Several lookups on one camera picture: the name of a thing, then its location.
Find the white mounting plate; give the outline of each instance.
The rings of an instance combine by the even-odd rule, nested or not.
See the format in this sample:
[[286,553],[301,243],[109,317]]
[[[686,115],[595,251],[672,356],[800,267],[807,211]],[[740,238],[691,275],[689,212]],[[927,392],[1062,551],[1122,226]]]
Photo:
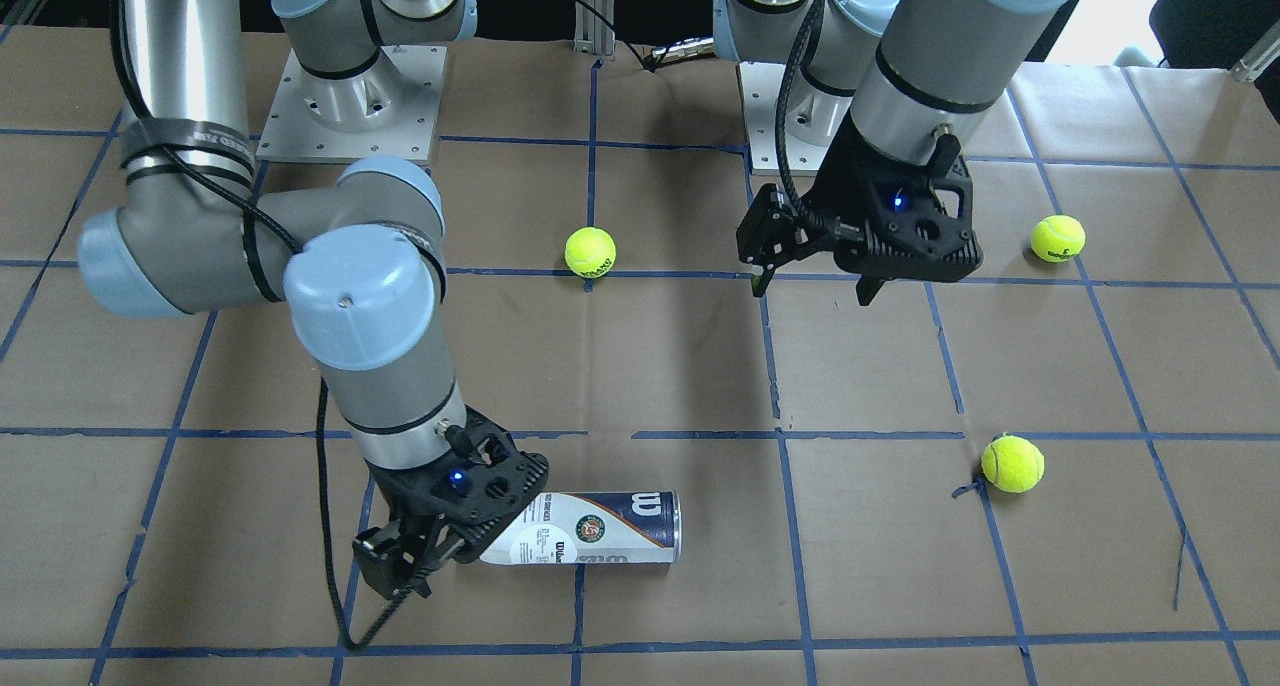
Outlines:
[[[751,174],[776,177],[778,174],[777,142],[773,141],[773,111],[782,86],[781,63],[742,61],[737,67],[737,81],[742,88],[742,120],[746,122],[748,142],[751,147]],[[795,177],[814,177],[827,147],[815,147],[787,134],[787,161]]]
[[366,156],[398,156],[426,165],[440,113],[448,49],[397,45],[383,51],[416,84],[408,101],[399,104],[396,122],[375,131],[334,131],[316,122],[301,93],[302,67],[291,51],[270,116],[262,125],[257,157],[279,163],[352,163]]

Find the tennis ball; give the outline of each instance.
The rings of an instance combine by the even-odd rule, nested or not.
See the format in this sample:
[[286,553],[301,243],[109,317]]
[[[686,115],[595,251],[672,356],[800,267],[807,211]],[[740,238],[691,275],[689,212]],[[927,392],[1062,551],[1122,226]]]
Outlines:
[[1032,250],[1047,262],[1071,261],[1083,248],[1084,227],[1075,218],[1044,218],[1032,230]]
[[1044,454],[1023,436],[1005,434],[983,449],[982,472],[1001,491],[1021,494],[1044,476]]
[[604,229],[586,227],[573,230],[573,234],[564,241],[564,262],[570,271],[577,273],[584,279],[604,276],[617,257],[618,250],[613,246],[613,235]]

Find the metal post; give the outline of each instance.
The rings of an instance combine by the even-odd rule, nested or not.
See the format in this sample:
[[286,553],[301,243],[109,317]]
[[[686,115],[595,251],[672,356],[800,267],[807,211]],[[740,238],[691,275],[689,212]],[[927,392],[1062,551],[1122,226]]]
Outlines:
[[1235,81],[1240,81],[1243,84],[1251,83],[1262,76],[1267,67],[1271,67],[1271,61],[1280,58],[1280,20],[1276,20],[1274,26],[1267,29],[1266,35],[1235,65],[1231,67],[1231,77]]
[[[613,0],[582,0],[590,3],[591,8],[602,13],[608,20],[613,20]],[[613,58],[613,31],[596,19],[593,13],[577,6],[577,19],[573,26],[573,49],[580,52],[590,52],[593,56]]]

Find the can label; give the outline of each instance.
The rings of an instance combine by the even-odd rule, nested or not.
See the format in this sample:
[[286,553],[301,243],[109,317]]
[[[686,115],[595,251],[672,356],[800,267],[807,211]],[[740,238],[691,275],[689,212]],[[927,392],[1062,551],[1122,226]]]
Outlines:
[[480,561],[529,563],[675,563],[680,502],[672,491],[540,494]]

